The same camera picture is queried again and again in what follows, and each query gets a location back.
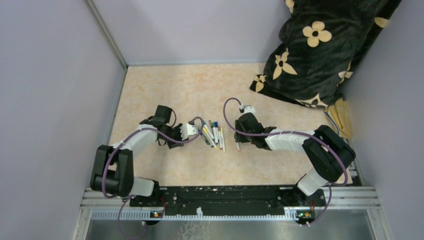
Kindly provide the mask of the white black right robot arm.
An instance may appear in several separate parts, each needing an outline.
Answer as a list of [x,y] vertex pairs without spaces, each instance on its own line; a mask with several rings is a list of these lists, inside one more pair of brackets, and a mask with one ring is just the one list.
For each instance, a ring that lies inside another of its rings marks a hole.
[[251,143],[268,151],[292,151],[308,157],[312,169],[293,188],[293,200],[299,206],[307,206],[320,187],[344,176],[356,158],[355,151],[327,125],[309,132],[283,131],[274,126],[263,127],[253,113],[241,115],[234,123],[234,139],[238,143]]

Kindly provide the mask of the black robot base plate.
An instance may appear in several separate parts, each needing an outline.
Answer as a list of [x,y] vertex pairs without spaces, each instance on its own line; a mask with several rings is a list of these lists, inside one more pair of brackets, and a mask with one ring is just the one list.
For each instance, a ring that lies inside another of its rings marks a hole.
[[131,207],[158,207],[166,216],[277,216],[289,207],[315,210],[324,207],[326,199],[319,189],[304,196],[292,185],[224,185],[224,186],[162,186],[151,196],[136,196]]

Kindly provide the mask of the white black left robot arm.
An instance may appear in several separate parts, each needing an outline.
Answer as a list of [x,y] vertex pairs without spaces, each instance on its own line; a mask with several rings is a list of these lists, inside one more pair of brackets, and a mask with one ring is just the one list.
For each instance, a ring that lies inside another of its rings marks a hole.
[[158,105],[153,116],[141,121],[136,130],[113,145],[97,148],[90,177],[90,188],[102,192],[106,198],[141,196],[149,207],[160,202],[157,181],[136,177],[134,159],[150,144],[163,140],[169,149],[182,147],[182,124],[170,125],[175,111]]

